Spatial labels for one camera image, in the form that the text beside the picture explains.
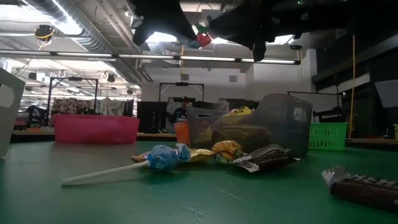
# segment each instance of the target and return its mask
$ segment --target green table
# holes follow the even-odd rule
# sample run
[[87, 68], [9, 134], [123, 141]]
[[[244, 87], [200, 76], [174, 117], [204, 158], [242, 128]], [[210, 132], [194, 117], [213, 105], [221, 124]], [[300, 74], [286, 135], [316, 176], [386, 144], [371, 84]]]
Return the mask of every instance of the green table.
[[398, 214], [332, 198], [320, 176], [323, 169], [341, 164], [352, 173], [397, 180], [395, 152], [310, 151], [300, 162], [268, 174], [181, 164], [171, 173], [141, 169], [61, 188], [62, 178], [131, 164], [131, 155], [155, 144], [173, 145], [11, 145], [0, 160], [0, 223], [352, 224], [398, 220]]

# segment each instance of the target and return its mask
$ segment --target lollipop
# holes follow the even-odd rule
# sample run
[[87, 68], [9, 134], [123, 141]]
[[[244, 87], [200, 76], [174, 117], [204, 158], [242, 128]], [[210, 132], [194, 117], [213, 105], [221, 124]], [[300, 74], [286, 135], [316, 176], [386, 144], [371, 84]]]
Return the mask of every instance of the lollipop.
[[154, 146], [150, 151], [148, 158], [144, 162], [137, 164], [113, 168], [109, 170], [103, 170], [94, 172], [91, 174], [80, 175], [77, 177], [70, 177], [62, 180], [62, 184], [71, 184], [81, 180], [87, 180], [94, 177], [101, 177], [103, 175], [113, 174], [115, 172], [137, 169], [140, 167], [149, 167], [154, 171], [170, 171], [179, 162], [187, 162], [191, 158], [190, 150], [188, 147], [179, 147], [177, 150], [173, 150], [168, 146]]

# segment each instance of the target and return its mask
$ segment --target man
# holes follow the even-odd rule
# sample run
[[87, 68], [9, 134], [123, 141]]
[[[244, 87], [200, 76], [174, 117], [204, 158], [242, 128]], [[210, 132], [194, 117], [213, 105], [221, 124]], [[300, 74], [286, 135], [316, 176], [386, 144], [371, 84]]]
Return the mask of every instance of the man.
[[173, 114], [167, 112], [167, 117], [171, 123], [181, 122], [187, 120], [187, 105], [189, 104], [189, 100], [186, 96], [182, 97], [181, 107], [175, 109]]

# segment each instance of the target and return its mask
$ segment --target pink plastic bin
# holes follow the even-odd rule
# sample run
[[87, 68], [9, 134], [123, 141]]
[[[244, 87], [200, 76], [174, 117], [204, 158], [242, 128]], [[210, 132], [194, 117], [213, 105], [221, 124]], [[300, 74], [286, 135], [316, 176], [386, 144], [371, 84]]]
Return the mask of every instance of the pink plastic bin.
[[134, 144], [139, 119], [125, 116], [53, 116], [55, 140], [75, 144]]

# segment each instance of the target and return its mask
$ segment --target lollipop stick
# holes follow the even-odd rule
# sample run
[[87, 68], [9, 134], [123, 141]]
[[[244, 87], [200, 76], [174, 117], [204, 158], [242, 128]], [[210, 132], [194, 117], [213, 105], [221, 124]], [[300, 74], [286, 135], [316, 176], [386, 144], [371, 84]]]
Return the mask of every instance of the lollipop stick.
[[118, 167], [118, 168], [113, 168], [113, 169], [109, 169], [109, 170], [103, 170], [103, 171], [99, 171], [99, 172], [94, 172], [94, 173], [91, 173], [91, 174], [80, 175], [80, 176], [77, 176], [77, 177], [66, 178], [66, 179], [62, 180], [62, 185], [71, 184], [71, 183], [74, 183], [74, 182], [78, 182], [78, 181], [81, 181], [81, 180], [87, 180], [87, 179], [91, 179], [91, 178], [94, 178], [94, 177], [101, 177], [103, 175], [113, 174], [113, 173], [119, 172], [119, 171], [137, 169], [137, 168], [144, 167], [144, 166], [149, 166], [149, 161], [144, 161], [144, 162], [140, 162], [140, 163], [137, 163], [137, 164], [124, 166], [124, 167]]

